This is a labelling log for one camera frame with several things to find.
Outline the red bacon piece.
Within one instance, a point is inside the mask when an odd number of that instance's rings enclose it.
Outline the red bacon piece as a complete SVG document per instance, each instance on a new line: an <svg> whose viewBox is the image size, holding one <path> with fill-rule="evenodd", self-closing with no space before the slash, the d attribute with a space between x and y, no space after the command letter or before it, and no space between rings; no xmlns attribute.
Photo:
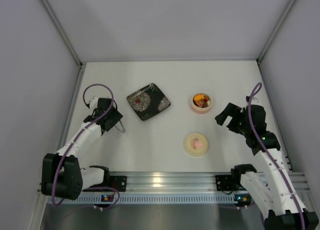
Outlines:
<svg viewBox="0 0 320 230"><path fill-rule="evenodd" d="M202 101L196 101L195 104L196 104L198 107L202 107L203 102L202 102Z"/></svg>

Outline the orange fish-shaped food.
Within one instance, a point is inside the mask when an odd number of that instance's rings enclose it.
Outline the orange fish-shaped food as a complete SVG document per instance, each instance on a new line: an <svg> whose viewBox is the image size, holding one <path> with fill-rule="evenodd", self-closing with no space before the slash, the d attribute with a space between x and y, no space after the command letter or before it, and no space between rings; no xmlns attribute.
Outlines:
<svg viewBox="0 0 320 230"><path fill-rule="evenodd" d="M193 97L194 101L200 101L204 99L204 94L197 94Z"/></svg>

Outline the cream lid pink knob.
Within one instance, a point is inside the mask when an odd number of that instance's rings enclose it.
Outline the cream lid pink knob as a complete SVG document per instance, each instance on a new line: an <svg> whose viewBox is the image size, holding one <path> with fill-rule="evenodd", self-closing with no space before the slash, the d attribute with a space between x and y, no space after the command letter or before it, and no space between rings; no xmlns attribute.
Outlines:
<svg viewBox="0 0 320 230"><path fill-rule="evenodd" d="M193 133L184 140L184 149L191 156L200 157L207 152L208 148L208 140L202 134Z"/></svg>

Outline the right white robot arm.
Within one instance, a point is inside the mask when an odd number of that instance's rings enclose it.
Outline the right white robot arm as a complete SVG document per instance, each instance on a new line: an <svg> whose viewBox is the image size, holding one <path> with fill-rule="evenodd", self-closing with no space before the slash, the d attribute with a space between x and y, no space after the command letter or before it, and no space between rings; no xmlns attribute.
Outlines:
<svg viewBox="0 0 320 230"><path fill-rule="evenodd" d="M317 213L309 211L299 198L285 167L281 147L274 133L267 130L264 107L251 105L241 108L228 103L215 117L218 125L231 120L227 128L245 137L254 159L266 178L263 183L251 164L231 169L233 184L245 189L263 216L265 229L316 229Z"/></svg>

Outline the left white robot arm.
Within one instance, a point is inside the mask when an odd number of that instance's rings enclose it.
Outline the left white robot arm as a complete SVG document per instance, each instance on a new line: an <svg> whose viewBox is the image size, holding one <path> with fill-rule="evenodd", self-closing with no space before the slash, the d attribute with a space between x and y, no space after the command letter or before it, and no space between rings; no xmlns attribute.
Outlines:
<svg viewBox="0 0 320 230"><path fill-rule="evenodd" d="M92 114L84 120L75 136L56 153L48 153L42 161L41 193L76 200L82 191L109 190L108 167L82 167L80 159L104 133L121 123L123 115L111 98L92 98L87 105Z"/></svg>

